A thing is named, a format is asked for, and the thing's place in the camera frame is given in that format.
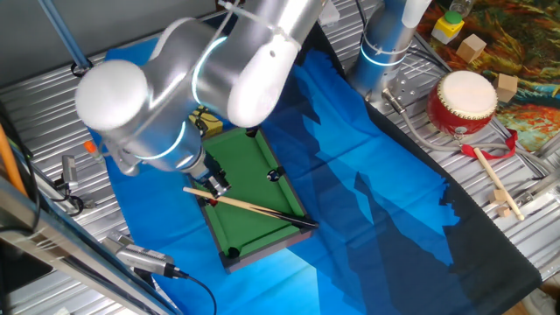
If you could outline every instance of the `bottle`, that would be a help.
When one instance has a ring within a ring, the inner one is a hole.
[[[97,150],[97,145],[95,145],[93,142],[87,140],[84,143],[84,147],[86,148],[87,153],[89,153],[89,155],[92,158],[94,158],[95,162],[97,162],[101,165],[105,163],[105,159],[103,158],[103,155]]]
[[[450,11],[456,11],[460,14],[463,18],[471,13],[473,9],[474,0],[453,0],[451,6],[449,7]]]

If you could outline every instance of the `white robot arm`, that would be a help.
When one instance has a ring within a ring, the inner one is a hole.
[[[396,75],[430,2],[386,0],[375,6],[364,30],[358,59],[346,76],[370,103],[383,102],[385,88],[391,92],[399,89]]]
[[[323,4],[248,0],[244,10],[227,4],[239,11],[227,37],[180,19],[164,31],[145,66],[111,60],[90,70],[76,91],[78,115],[102,135],[122,172],[134,175],[144,161],[187,173],[220,196],[229,188],[225,172],[202,148],[189,114],[202,104],[240,127],[261,123]]]

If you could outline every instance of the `blue tablecloth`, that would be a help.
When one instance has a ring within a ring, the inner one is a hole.
[[[112,50],[107,60],[142,65],[154,45]],[[499,288],[477,280],[487,276],[477,273],[486,258],[470,263],[448,243],[469,220],[446,201],[445,178],[372,123],[362,98],[322,52],[308,52],[303,66],[294,66],[262,128],[320,229],[231,275],[195,198],[181,191],[182,174],[143,165],[130,178],[108,161],[135,242],[173,256],[205,283],[219,314],[475,314],[508,303],[492,296]],[[473,211],[487,220],[479,208]],[[503,245],[509,255],[511,244]],[[514,277],[526,268],[522,261],[506,270]],[[156,280],[183,312],[211,314],[210,297],[196,283]]]

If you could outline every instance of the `drumstick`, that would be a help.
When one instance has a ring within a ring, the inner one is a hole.
[[[519,221],[525,220],[525,216],[519,210],[519,207],[515,203],[514,199],[511,198],[511,195],[509,194],[508,190],[506,190],[506,187],[504,187],[504,185],[501,183],[500,179],[498,178],[498,175],[496,175],[496,173],[492,169],[492,166],[490,166],[487,159],[484,157],[484,155],[482,155],[480,149],[474,148],[474,154],[476,154],[477,158],[479,158],[480,163],[482,164],[482,166],[484,166],[486,172],[488,173],[488,176],[490,176],[490,179],[492,179],[492,181],[496,184],[496,187],[506,192],[507,203],[509,204],[509,207],[511,207],[511,209],[514,211],[514,214],[517,216],[517,219]]]

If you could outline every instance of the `metal table surface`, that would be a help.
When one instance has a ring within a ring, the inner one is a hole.
[[[362,33],[360,16],[354,0],[333,1],[340,12],[340,21],[327,26],[324,31],[343,66],[348,69],[359,53]],[[362,1],[367,14],[377,0]],[[423,47],[415,39],[415,46]],[[104,54],[94,56],[95,64],[103,62]],[[449,144],[452,139],[430,125],[424,112],[425,96],[443,74],[436,66],[416,56],[409,55],[399,74],[402,91],[399,96],[405,104],[410,119],[418,132],[435,144]],[[79,79],[69,71],[69,66],[23,81],[0,90],[0,100],[6,105],[25,144],[35,154],[33,162],[51,179],[61,174],[60,157],[74,155],[78,166],[80,188],[75,193],[93,199],[95,209],[84,210],[76,220],[97,240],[109,231],[128,233],[126,222],[109,182],[103,165],[97,164],[84,150],[82,144],[91,139],[74,108],[74,90]],[[403,119],[391,107],[379,110],[404,132],[409,133]],[[494,118],[481,132],[466,139],[467,142],[503,142],[505,128]],[[557,148],[549,149],[549,160],[560,165]],[[484,209],[495,225],[541,271],[542,278],[551,277],[560,266],[560,204],[557,192],[552,189],[532,200],[521,210],[527,216],[517,221],[514,215],[500,218],[488,204],[487,195],[494,184],[478,161],[455,152],[429,151]],[[514,198],[523,197],[526,189],[536,186],[536,170],[519,157],[491,162],[506,188]],[[54,271],[51,274],[16,290],[9,295],[14,314],[54,314],[66,307],[72,314],[124,314],[130,311],[100,293],[89,289],[69,276]]]

